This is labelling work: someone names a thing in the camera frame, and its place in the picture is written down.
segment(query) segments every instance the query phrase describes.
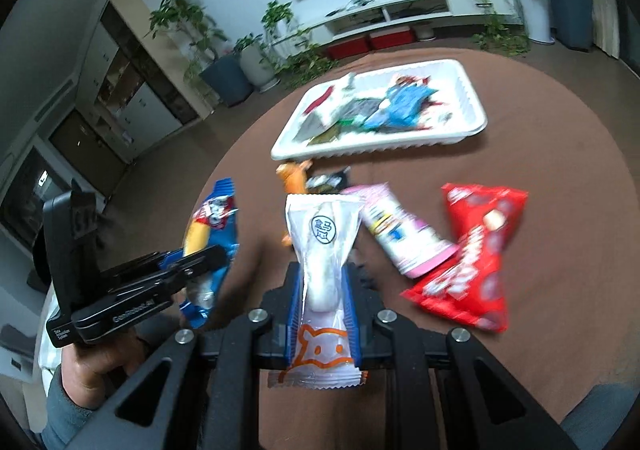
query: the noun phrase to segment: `round table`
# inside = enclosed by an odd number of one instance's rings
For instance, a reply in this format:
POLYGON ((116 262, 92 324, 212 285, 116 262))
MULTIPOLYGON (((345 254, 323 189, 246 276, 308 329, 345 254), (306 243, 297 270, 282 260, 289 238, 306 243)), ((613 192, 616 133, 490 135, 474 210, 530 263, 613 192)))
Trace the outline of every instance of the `round table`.
MULTIPOLYGON (((318 159, 314 170, 350 165, 353 185, 389 182, 407 211, 450 239, 444 183, 529 192, 520 228, 504 252, 510 327, 500 335, 476 335, 560 421, 614 365, 640 298, 636 191, 595 114, 556 80, 514 60, 439 48, 375 53, 322 80, 439 58, 464 66, 488 116, 484 132, 456 145, 318 159)), ((265 291, 282 285, 295 260, 280 245, 286 195, 270 151, 304 91, 285 98, 242 135, 200 196, 222 177, 236 184, 240 249, 214 322, 256 307, 265 291)), ((356 247, 387 307, 426 329, 447 332, 454 325, 399 296, 412 282, 364 228, 356 247)), ((383 376, 374 372, 366 385, 345 390, 268 389, 262 378, 260 441, 266 448, 383 447, 383 376)))

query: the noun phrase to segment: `silver screw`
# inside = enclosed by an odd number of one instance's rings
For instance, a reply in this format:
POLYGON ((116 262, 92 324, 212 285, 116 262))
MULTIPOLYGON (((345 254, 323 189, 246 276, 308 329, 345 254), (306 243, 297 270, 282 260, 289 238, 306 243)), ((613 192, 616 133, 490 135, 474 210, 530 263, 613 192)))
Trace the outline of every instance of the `silver screw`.
POLYGON ((191 329, 180 329, 175 334, 175 341, 178 344, 188 344, 191 340, 193 340, 193 331, 191 329))
POLYGON ((251 322, 262 322, 263 320, 267 320, 267 317, 269 316, 269 314, 264 310, 264 309, 252 309, 249 312, 249 320, 251 320, 251 322))
POLYGON ((471 333, 463 327, 456 327, 451 332, 451 336, 456 342, 466 342, 471 338, 471 333))
POLYGON ((392 309, 382 309, 378 311, 378 320, 383 324, 391 324, 391 322, 398 320, 398 314, 392 309))

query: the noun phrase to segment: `red storage drawer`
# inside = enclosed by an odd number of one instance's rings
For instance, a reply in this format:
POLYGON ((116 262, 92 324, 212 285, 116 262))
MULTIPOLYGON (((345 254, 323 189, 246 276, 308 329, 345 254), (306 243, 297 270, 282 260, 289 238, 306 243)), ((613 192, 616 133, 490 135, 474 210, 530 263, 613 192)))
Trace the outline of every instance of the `red storage drawer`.
POLYGON ((353 55, 361 55, 362 53, 370 52, 369 40, 367 36, 360 35, 349 37, 349 39, 339 40, 328 46, 326 49, 327 54, 334 60, 340 60, 353 55))
POLYGON ((415 42, 415 34, 409 26, 396 26, 370 34, 369 40, 374 50, 384 50, 415 42))

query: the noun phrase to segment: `brown floor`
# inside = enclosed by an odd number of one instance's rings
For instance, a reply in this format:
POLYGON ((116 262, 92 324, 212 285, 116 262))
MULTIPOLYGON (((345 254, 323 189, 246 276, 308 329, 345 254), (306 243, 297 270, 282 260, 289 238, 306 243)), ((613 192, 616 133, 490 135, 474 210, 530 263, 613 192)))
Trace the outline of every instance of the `brown floor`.
MULTIPOLYGON (((408 47, 472 48, 473 44, 453 38, 408 47)), ((597 114, 625 156, 640 194, 640 80, 622 62, 596 48, 581 53, 561 44, 533 44, 529 53, 516 59, 561 82, 597 114)), ((108 205, 113 225, 102 233, 107 244, 103 263, 114 265, 179 247, 194 201, 214 167, 242 133, 287 93, 281 84, 234 108, 220 106, 204 122, 142 156, 108 205)), ((640 315, 629 331, 631 343, 605 380, 640 385, 639 331, 640 315)))

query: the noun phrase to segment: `gray sleeve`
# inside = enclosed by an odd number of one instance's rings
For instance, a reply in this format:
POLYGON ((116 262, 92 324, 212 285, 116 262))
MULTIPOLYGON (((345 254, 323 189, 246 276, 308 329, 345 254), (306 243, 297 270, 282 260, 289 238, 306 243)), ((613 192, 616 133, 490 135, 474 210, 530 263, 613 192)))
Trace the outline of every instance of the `gray sleeve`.
POLYGON ((63 450, 94 411, 77 406, 62 388, 60 367, 56 370, 47 397, 47 425, 40 434, 47 450, 63 450))

